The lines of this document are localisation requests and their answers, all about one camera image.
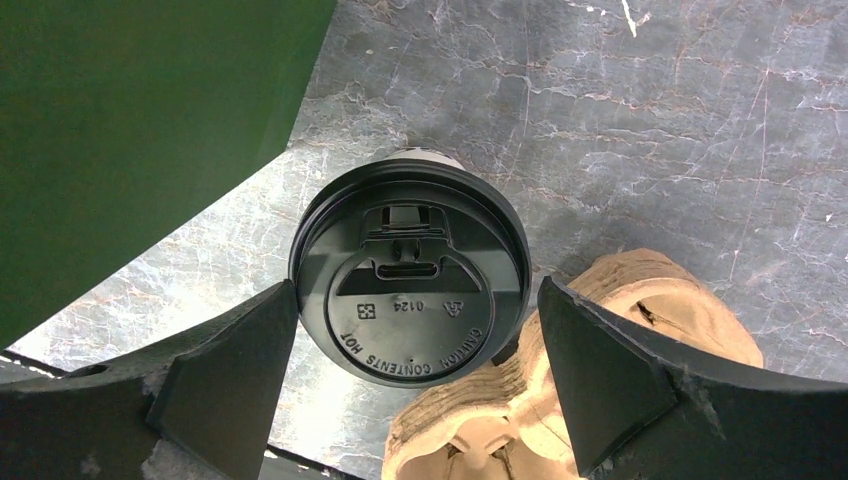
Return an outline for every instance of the scratch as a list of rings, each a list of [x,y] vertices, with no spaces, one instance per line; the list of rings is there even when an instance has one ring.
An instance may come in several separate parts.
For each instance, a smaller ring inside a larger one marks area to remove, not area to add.
[[[834,342],[842,345],[843,347],[848,347],[848,342],[845,342],[845,340],[840,339],[836,335],[832,335],[832,334],[827,333],[825,331],[813,330],[811,328],[807,331],[807,333],[809,333],[810,335],[812,335],[814,337],[827,337],[827,338],[833,340]]]
[[[400,68],[400,62],[402,62],[403,57],[406,56],[406,50],[409,49],[410,43],[412,43],[412,40],[406,42],[406,46],[403,47],[403,52],[401,52],[400,58],[398,58],[398,62],[395,64],[395,69],[394,71],[392,71],[392,80],[391,82],[389,82],[389,90],[391,90],[392,88],[394,88],[395,85],[397,85],[397,71]]]
[[[766,168],[766,135],[768,133],[767,119],[768,119],[768,76],[769,76],[769,68],[766,67],[765,75],[763,75],[763,83],[760,85],[760,88],[765,86],[763,91],[763,141],[762,141],[762,156],[760,157],[760,174],[757,179],[757,185],[754,187],[754,198],[751,200],[751,206],[748,209],[748,218],[745,219],[745,226],[742,227],[742,236],[739,238],[739,246],[733,252],[733,265],[730,267],[730,280],[733,280],[733,269],[736,267],[736,259],[739,257],[739,251],[742,249],[742,244],[745,242],[745,235],[748,233],[748,226],[751,225],[751,217],[754,214],[754,205],[757,201],[757,198],[760,196],[760,185],[763,183],[763,174],[765,173]]]
[[[518,147],[515,149],[515,157],[512,160],[512,166],[507,172],[506,180],[504,180],[504,187],[509,184],[509,181],[512,180],[512,174],[515,171],[515,166],[518,164],[519,154],[521,153],[521,145],[524,144],[524,139],[527,137],[527,124],[530,122],[530,91],[533,89],[533,85],[530,83],[530,33],[527,30],[527,0],[523,2],[524,5],[524,82],[525,87],[527,88],[527,98],[525,99],[524,106],[524,129],[521,133],[521,138],[518,140]]]
[[[624,7],[624,18],[627,19],[627,25],[630,27],[630,33],[633,34],[633,38],[636,38],[636,22],[633,21],[633,17],[630,16],[630,5],[627,4],[627,0],[621,0],[621,6]]]

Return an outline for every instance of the marble surface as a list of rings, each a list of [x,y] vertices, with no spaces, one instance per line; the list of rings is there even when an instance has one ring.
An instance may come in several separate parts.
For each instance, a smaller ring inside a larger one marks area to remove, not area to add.
[[[14,349],[73,369],[226,310],[285,277],[323,185],[412,145],[510,199],[534,285],[652,248],[737,312],[768,368],[848,381],[848,7],[627,3],[341,0],[289,150]],[[300,330],[271,442],[378,478],[415,394]]]

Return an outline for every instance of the gray marble countertop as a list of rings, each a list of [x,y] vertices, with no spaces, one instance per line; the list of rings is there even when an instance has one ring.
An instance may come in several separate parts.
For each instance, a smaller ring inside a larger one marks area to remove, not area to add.
[[[411,145],[509,198],[534,285],[652,248],[727,302],[769,369],[848,381],[836,3],[342,0],[288,151],[14,350],[73,369],[228,309],[286,276],[323,185]],[[344,373],[301,330],[271,442],[378,478],[415,395]]]

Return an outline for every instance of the black plastic lid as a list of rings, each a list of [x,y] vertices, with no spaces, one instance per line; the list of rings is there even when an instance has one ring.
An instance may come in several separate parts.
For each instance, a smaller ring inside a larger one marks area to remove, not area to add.
[[[517,331],[530,292],[527,240],[507,200],[425,160],[372,163],[324,188],[289,265],[321,350],[396,387],[446,383],[489,360]]]

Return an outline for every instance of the green wall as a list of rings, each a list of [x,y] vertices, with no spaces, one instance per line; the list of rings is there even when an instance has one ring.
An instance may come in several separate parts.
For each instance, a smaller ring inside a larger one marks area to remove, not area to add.
[[[0,5],[0,347],[284,149],[335,0]]]

